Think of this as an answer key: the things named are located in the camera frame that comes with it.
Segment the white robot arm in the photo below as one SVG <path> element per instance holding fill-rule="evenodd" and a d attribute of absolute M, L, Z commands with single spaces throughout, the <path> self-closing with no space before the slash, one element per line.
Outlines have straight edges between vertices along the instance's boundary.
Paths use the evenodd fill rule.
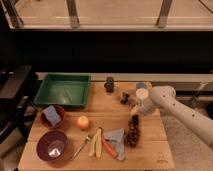
<path fill-rule="evenodd" d="M 138 100 L 138 104 L 131 110 L 130 115 L 147 115 L 156 108 L 162 107 L 213 150 L 213 120 L 178 102 L 175 97 L 176 91 L 171 86 L 152 87 L 145 97 Z"/>

